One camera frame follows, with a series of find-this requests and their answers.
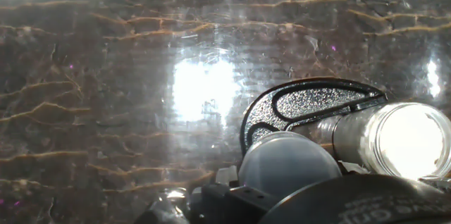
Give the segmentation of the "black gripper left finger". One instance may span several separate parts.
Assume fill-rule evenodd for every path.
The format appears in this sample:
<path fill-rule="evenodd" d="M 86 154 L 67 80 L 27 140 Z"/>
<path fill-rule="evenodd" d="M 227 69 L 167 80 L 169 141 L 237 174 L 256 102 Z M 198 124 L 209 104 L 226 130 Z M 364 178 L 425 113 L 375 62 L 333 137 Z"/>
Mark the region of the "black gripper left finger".
<path fill-rule="evenodd" d="M 251 187 L 210 184 L 191 194 L 188 220 L 192 224 L 257 224 L 277 203 L 274 196 Z"/>

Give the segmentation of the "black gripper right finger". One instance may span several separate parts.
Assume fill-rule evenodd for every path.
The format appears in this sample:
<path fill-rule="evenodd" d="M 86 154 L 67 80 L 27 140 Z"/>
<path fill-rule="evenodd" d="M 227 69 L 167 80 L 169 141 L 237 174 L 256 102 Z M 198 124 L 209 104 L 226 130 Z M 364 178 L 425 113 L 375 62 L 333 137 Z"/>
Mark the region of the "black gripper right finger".
<path fill-rule="evenodd" d="M 268 224 L 439 224 L 450 194 L 387 175 L 346 175 L 293 192 L 261 220 Z"/>

